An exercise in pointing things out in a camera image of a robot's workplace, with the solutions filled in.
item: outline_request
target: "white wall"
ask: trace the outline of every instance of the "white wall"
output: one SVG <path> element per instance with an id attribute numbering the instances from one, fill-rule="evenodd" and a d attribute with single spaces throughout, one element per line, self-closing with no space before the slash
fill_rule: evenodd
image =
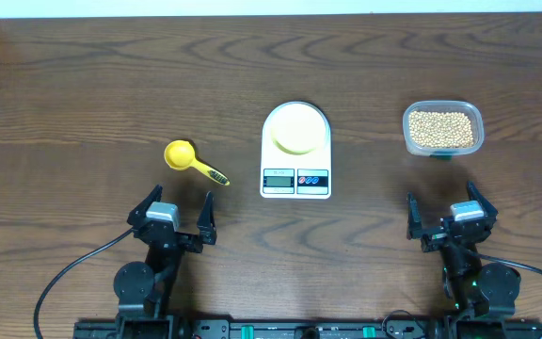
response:
<path id="1" fill-rule="evenodd" d="M 542 11 L 542 0 L 0 0 L 0 18 Z"/>

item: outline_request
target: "wooden table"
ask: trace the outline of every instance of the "wooden table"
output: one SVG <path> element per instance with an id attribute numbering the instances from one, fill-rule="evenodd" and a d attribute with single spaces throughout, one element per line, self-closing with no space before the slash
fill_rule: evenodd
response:
<path id="1" fill-rule="evenodd" d="M 259 195 L 261 129 L 290 100 L 332 125 L 333 196 Z M 452 161 L 413 156 L 418 100 L 479 107 L 486 142 Z M 189 137 L 231 179 L 163 160 Z M 406 239 L 406 193 L 432 215 L 472 179 L 499 209 L 479 251 L 542 267 L 542 14 L 0 20 L 0 337 L 33 337 L 45 285 L 124 232 L 156 184 L 195 231 L 216 194 L 218 243 L 184 262 L 171 305 L 235 318 L 440 315 L 437 253 Z M 72 270 L 41 311 L 46 338 L 111 318 L 127 239 Z M 521 272 L 518 317 L 542 320 L 542 277 Z"/>

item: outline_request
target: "scale display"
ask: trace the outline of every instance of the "scale display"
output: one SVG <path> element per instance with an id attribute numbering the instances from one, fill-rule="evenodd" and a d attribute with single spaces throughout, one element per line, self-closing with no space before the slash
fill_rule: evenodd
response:
<path id="1" fill-rule="evenodd" d="M 284 199 L 327 199 L 331 195 L 331 133 L 317 107 L 291 102 L 267 117 L 261 195 Z"/>

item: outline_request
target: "yellow measuring spoon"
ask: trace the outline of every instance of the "yellow measuring spoon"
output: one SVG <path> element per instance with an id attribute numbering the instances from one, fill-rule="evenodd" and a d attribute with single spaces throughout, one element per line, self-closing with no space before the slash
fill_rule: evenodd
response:
<path id="1" fill-rule="evenodd" d="M 194 147 L 188 141 L 176 140 L 169 143 L 165 148 L 165 161 L 174 170 L 187 170 L 193 167 L 214 182 L 224 186 L 230 184 L 230 180 L 220 171 L 201 163 L 196 158 L 196 151 L 194 151 Z"/>

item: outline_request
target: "container of beans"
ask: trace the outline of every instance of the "container of beans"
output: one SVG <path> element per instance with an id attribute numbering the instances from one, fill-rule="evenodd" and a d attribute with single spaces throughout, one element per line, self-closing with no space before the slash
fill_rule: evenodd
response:
<path id="1" fill-rule="evenodd" d="M 411 105 L 403 115 L 407 150 L 415 155 L 463 155 L 485 140 L 480 111 L 466 102 L 432 100 Z"/>

